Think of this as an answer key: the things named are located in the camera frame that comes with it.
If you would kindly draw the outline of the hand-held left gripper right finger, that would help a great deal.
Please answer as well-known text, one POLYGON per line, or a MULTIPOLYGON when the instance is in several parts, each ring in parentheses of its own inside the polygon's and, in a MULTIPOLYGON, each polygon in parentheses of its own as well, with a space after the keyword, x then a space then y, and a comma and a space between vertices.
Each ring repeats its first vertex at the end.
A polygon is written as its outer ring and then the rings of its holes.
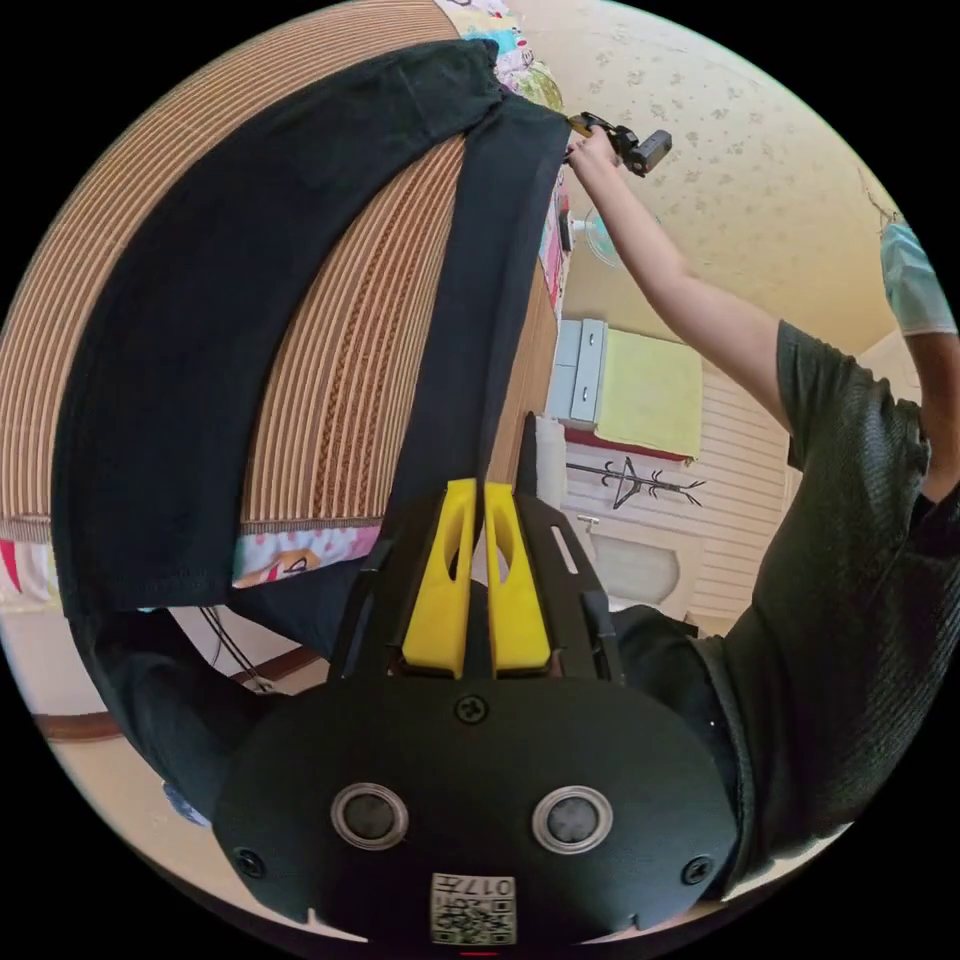
POLYGON ((547 670, 551 647, 512 488, 484 485, 488 633, 496 676, 547 670))

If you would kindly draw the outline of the person's right hand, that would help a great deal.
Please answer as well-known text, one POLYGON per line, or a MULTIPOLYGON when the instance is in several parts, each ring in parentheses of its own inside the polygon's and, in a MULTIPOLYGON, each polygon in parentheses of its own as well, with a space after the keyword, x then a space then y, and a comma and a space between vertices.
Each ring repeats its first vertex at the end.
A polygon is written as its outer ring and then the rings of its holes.
POLYGON ((572 133, 565 163, 584 188, 617 173, 622 166, 608 134, 600 128, 591 128, 586 133, 572 133))

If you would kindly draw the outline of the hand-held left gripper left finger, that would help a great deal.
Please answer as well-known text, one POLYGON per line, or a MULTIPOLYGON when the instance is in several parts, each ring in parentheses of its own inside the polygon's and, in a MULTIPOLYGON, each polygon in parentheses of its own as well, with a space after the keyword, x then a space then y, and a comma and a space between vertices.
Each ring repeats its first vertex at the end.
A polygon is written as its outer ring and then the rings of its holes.
POLYGON ((477 481, 447 485, 401 645, 408 668, 463 675, 471 594, 477 481))

